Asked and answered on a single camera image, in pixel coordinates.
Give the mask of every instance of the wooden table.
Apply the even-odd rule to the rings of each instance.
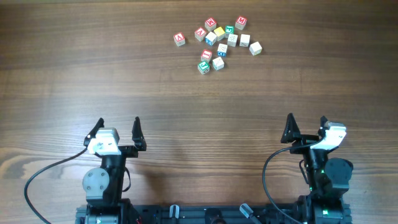
[[[99,117],[131,143],[140,116],[147,152],[129,159],[133,204],[267,203],[261,172],[289,112],[314,134],[325,115],[348,130],[331,157],[354,164],[354,223],[398,220],[397,4],[361,1],[151,1],[0,6],[0,223],[40,223],[23,197],[37,170],[83,149]],[[214,17],[248,24],[260,55],[229,47],[201,75],[194,31]],[[173,35],[187,43],[177,47]],[[308,194],[300,156],[267,180],[277,202]],[[88,153],[35,179],[29,195],[51,222],[73,223]]]

